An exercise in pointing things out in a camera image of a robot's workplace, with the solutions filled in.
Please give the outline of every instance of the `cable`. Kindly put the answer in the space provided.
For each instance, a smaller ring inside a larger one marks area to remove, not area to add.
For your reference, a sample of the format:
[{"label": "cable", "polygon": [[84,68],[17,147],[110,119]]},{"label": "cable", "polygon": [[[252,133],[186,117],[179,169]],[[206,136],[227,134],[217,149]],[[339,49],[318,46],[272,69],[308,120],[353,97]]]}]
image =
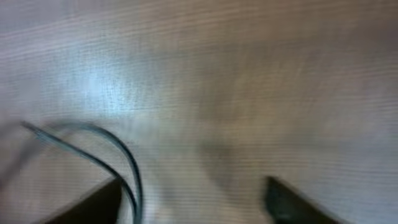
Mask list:
[{"label": "cable", "polygon": [[85,122],[79,122],[79,121],[74,121],[74,122],[59,122],[55,123],[49,126],[51,129],[77,129],[77,130],[83,130],[83,131],[89,131],[94,134],[98,134],[102,137],[104,137],[106,140],[108,140],[111,144],[116,146],[122,153],[127,157],[131,172],[134,176],[134,182],[136,185],[136,198],[137,198],[137,213],[136,216],[139,215],[142,218],[143,214],[143,208],[144,208],[144,201],[143,201],[143,189],[142,189],[142,179],[141,175],[139,173],[139,167],[134,159],[134,156],[131,154],[130,150],[128,147],[120,140],[118,137],[116,137],[113,133],[109,132],[108,130],[101,128],[97,125],[90,124],[90,123],[85,123]]},{"label": "cable", "polygon": [[[140,194],[139,200],[142,201],[142,184],[141,184],[141,177],[139,175],[139,169],[138,166],[136,164],[136,161],[134,160],[132,154],[128,151],[127,146],[120,140],[118,139],[114,134],[110,133],[109,131],[94,126],[92,124],[86,124],[86,123],[75,123],[75,127],[77,128],[78,126],[76,124],[85,124],[82,125],[81,127],[86,127],[86,130],[92,131],[95,130],[94,132],[98,132],[99,134],[101,134],[102,136],[106,137],[107,140],[111,141],[115,146],[117,146],[118,148],[120,148],[125,155],[130,159],[130,157],[132,159],[129,160],[129,162],[131,162],[131,167],[133,169],[133,174],[138,174],[138,176],[136,176],[135,180],[136,182],[139,183],[139,185],[136,185],[137,187],[137,193]],[[25,121],[21,122],[21,125],[27,129],[29,129],[30,131],[32,131],[33,133],[35,133],[39,138],[41,138],[41,140],[44,141],[48,141],[48,142],[52,142],[58,146],[60,146],[62,149],[78,154],[79,156],[90,160],[91,162],[101,166],[102,168],[106,169],[108,172],[110,172],[112,175],[115,176],[115,178],[119,179],[121,181],[121,184],[123,186],[123,188],[125,189],[130,201],[131,201],[131,210],[132,210],[132,217],[133,217],[133,224],[141,224],[142,221],[142,202],[140,202],[139,204],[137,204],[136,199],[134,198],[134,194],[130,188],[130,186],[128,185],[128,183],[126,182],[126,180],[117,172],[115,171],[111,166],[109,166],[107,163],[103,162],[102,160],[98,159],[97,157],[91,155],[90,153],[87,153],[81,149],[79,149],[78,147],[71,145],[49,133],[47,133],[46,131],[35,127],[32,124],[29,124]]]}]

